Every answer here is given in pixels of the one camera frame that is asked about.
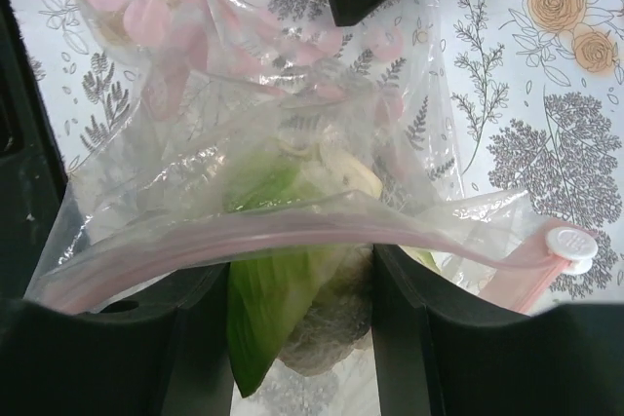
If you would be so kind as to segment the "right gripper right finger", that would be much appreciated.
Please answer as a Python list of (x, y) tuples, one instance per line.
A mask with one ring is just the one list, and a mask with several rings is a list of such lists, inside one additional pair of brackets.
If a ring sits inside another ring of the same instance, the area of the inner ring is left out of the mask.
[(482, 300), (396, 246), (374, 251), (372, 337), (385, 415), (619, 415), (623, 308), (528, 317)]

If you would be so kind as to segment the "white fake cauliflower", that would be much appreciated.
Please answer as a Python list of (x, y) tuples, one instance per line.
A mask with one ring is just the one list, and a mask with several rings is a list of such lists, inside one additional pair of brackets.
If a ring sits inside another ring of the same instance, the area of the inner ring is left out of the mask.
[(253, 395), (276, 359), (304, 376), (331, 369), (371, 327), (372, 247), (325, 246), (288, 229), (286, 210), (330, 194), (361, 191), (399, 206), (437, 197), (417, 160), (377, 158), (369, 167), (342, 149), (292, 147), (267, 139), (228, 168), (223, 208), (234, 222), (227, 341), (242, 397)]

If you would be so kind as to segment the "clear zip top bag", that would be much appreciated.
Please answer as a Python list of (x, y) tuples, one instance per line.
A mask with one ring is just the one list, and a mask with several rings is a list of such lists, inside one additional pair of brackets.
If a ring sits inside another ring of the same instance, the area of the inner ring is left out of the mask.
[(437, 0), (339, 27), (331, 0), (81, 0), (144, 66), (78, 170), (26, 289), (67, 314), (232, 262), (306, 311), (375, 245), (504, 308), (589, 271), (595, 235), (524, 190), (465, 198)]

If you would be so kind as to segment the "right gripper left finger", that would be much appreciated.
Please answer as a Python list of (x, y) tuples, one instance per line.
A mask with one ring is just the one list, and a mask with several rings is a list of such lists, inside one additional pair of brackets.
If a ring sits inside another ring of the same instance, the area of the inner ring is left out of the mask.
[(2, 300), (2, 414), (229, 414), (227, 274), (182, 270), (97, 314)]

